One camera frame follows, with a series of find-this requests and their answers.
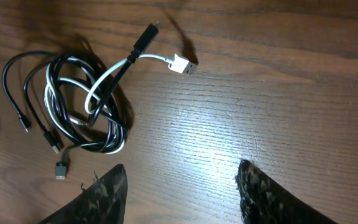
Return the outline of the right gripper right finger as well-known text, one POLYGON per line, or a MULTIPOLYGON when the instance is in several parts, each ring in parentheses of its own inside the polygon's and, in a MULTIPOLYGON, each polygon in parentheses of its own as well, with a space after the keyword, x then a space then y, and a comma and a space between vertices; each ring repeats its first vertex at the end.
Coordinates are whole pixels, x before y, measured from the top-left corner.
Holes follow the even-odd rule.
POLYGON ((243 223, 334 223, 284 189, 251 161, 241 161, 236 182, 243 223))

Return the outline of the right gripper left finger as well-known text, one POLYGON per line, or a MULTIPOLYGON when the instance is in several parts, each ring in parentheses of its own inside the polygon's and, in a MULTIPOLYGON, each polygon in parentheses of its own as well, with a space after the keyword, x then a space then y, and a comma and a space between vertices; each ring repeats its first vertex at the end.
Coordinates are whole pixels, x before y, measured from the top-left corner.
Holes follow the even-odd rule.
POLYGON ((43 219, 46 224, 123 224, 127 200, 127 174, 114 166, 70 203, 43 219))

